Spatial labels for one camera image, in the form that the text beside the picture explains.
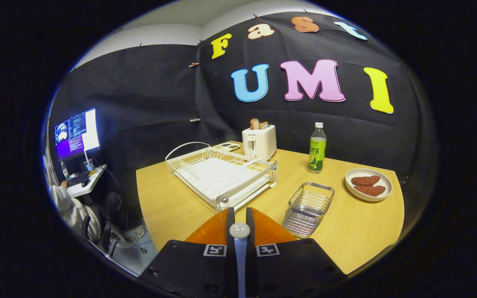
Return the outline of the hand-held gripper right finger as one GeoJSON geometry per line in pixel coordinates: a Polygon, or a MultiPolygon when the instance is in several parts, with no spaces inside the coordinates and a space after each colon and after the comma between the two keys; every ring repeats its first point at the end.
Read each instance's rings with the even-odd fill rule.
{"type": "Polygon", "coordinates": [[[296,239],[263,212],[247,208],[246,296],[314,298],[347,276],[314,239],[296,239]]]}

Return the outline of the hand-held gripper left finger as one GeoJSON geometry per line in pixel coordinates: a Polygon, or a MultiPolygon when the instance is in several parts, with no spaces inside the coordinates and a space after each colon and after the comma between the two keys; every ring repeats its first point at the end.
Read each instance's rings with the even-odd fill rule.
{"type": "Polygon", "coordinates": [[[180,298],[236,297],[234,223],[234,209],[226,208],[184,241],[167,241],[140,279],[180,298]]]}

